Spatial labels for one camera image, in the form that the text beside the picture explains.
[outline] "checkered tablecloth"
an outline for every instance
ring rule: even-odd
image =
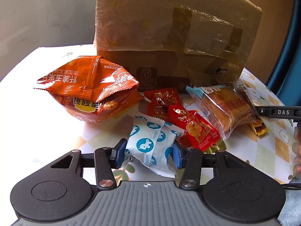
[[[92,153],[100,147],[115,146],[121,138],[128,138],[133,115],[146,112],[148,102],[142,100],[103,122],[82,122],[69,115],[46,91],[32,88],[37,79],[80,55],[96,55],[96,50],[93,45],[38,48],[0,82],[1,166],[6,179],[1,195],[5,205],[3,225],[10,225],[16,220],[9,193],[18,181],[72,149]],[[241,79],[256,105],[282,105],[246,69]],[[184,107],[203,115],[188,94],[181,98]],[[280,183],[286,183],[289,175],[293,174],[293,124],[288,120],[263,121],[268,133],[257,137],[247,125],[237,127],[225,141],[227,150],[244,161],[249,160],[251,165]],[[131,162],[126,171],[114,170],[114,175],[117,181],[166,179],[137,162]],[[212,177],[212,169],[203,169],[201,183]],[[95,184],[94,169],[85,169],[84,178]]]

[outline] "round black disc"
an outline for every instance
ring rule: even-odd
[[[262,222],[276,216],[285,202],[281,185],[265,174],[241,171],[211,179],[203,190],[206,204],[218,215],[237,222]]]
[[[11,191],[11,204],[19,217],[38,222],[58,221],[80,212],[90,202],[90,184],[65,169],[33,173]]]

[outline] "cardboard box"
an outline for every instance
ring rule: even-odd
[[[97,54],[127,67],[140,91],[238,78],[261,9],[248,0],[97,0]]]

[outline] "orange snack bag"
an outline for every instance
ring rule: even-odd
[[[177,89],[163,88],[144,92],[144,97],[151,102],[147,107],[147,115],[160,118],[174,124],[168,114],[169,105],[182,105]]]
[[[99,122],[140,101],[139,82],[102,56],[79,56],[39,79],[67,112],[81,121]]]

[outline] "blue and white snack packet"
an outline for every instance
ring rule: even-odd
[[[141,113],[135,115],[134,125],[125,150],[126,168],[130,156],[137,158],[154,173],[175,178],[174,168],[167,159],[173,150],[176,137],[184,134],[184,130],[165,123],[165,121]]]

